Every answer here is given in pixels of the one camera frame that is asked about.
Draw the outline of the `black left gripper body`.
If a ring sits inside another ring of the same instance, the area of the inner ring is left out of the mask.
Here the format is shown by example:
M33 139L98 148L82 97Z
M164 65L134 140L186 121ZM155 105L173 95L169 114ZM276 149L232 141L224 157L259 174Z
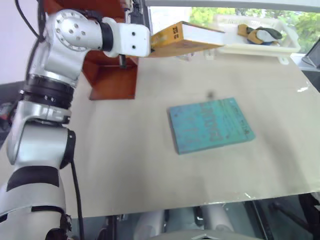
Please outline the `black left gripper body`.
M124 8L125 22L128 24L138 24L146 26L145 17L145 1L144 0L129 0Z

